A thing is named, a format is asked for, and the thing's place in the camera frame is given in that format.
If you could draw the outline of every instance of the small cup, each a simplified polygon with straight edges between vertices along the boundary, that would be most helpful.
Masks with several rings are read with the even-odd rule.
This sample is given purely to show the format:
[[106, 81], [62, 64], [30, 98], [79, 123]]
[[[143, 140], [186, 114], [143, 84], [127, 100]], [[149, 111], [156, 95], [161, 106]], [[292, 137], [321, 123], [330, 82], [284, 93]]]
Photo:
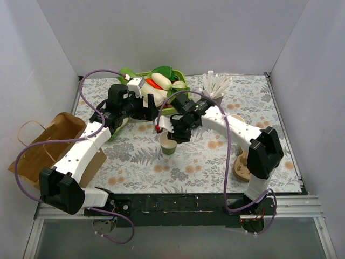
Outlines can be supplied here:
[[160, 138], [158, 139], [161, 144], [161, 149], [163, 154], [165, 155], [172, 155], [174, 154], [177, 146], [177, 142], [175, 140], [168, 139], [168, 132], [164, 131], [161, 133]]

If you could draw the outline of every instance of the leaf pattern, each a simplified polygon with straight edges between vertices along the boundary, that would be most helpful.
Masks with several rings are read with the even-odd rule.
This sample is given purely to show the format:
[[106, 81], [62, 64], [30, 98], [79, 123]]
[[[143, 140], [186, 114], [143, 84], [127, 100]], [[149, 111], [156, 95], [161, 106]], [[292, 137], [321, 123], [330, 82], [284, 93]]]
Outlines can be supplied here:
[[[202, 76], [186, 76], [190, 88], [199, 91]], [[284, 132], [264, 76], [233, 76], [233, 86], [221, 106], [229, 114], [238, 114], [246, 123], [272, 126], [278, 132], [284, 158], [275, 170], [270, 187], [276, 192], [300, 192]], [[85, 80], [83, 93], [93, 104], [107, 98], [115, 78]], [[88, 122], [93, 111], [81, 99], [76, 116]], [[159, 135], [152, 122], [129, 119], [112, 142], [102, 149], [108, 159], [89, 187], [103, 187], [115, 193], [219, 193], [223, 191], [227, 139], [204, 127], [192, 130], [189, 143], [177, 146], [175, 154], [162, 154]], [[239, 146], [231, 144], [230, 165], [239, 155]], [[244, 192], [247, 183], [229, 172], [228, 192]]]

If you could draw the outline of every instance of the wooden coaster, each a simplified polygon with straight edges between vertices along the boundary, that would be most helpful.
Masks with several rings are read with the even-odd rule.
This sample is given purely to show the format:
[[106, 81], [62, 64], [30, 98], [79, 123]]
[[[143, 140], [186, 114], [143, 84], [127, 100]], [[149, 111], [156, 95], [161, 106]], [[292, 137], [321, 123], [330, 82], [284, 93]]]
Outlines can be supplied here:
[[[232, 115], [234, 118], [245, 122], [244, 119], [236, 114]], [[240, 155], [236, 158], [235, 162], [232, 166], [232, 173], [237, 178], [241, 179], [242, 181], [249, 182], [250, 180], [250, 172], [247, 168], [247, 160], [248, 160], [248, 153], [243, 152], [242, 148], [239, 147]]]

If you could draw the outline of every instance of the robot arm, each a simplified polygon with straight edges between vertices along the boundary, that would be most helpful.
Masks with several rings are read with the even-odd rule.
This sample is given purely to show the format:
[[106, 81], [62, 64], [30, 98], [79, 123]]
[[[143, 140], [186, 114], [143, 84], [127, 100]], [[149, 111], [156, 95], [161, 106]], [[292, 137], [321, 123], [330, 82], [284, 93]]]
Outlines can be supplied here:
[[76, 142], [69, 152], [51, 168], [43, 168], [39, 174], [41, 199], [45, 203], [69, 214], [82, 208], [98, 207], [113, 210], [110, 191], [101, 188], [81, 188], [81, 176], [96, 152], [113, 135], [117, 134], [129, 117], [153, 121], [158, 115], [152, 94], [148, 95], [148, 107], [143, 106], [141, 78], [132, 79], [127, 86], [115, 84], [108, 90], [108, 99], [97, 109], [105, 117], [105, 126], [92, 138], [88, 135], [102, 127], [102, 118], [95, 112], [81, 135], [85, 140]]
[[[178, 95], [171, 104], [180, 113], [178, 117], [160, 118], [160, 125], [169, 131], [168, 138], [177, 143], [187, 142], [191, 129], [204, 126], [227, 137], [227, 127], [218, 107], [205, 99], [198, 102], [189, 100], [185, 95]], [[253, 127], [227, 115], [231, 130], [231, 139], [248, 152], [247, 167], [251, 172], [249, 186], [245, 192], [249, 203], [259, 197], [268, 188], [272, 171], [279, 165], [284, 153], [275, 129]]]

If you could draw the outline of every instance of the white wall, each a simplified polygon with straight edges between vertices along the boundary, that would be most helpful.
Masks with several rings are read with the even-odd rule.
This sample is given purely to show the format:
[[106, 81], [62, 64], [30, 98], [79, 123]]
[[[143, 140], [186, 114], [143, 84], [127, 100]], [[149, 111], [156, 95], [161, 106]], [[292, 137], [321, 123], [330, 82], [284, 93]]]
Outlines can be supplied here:
[[345, 1], [310, 0], [272, 72], [272, 85], [308, 190], [345, 258]]
[[78, 75], [270, 72], [308, 0], [38, 0]]
[[[47, 125], [70, 111], [77, 76], [36, 0], [0, 0], [0, 24], [0, 258], [22, 258], [36, 203], [7, 171], [23, 148], [17, 130], [30, 119]], [[29, 126], [24, 141], [36, 133], [40, 128]]]

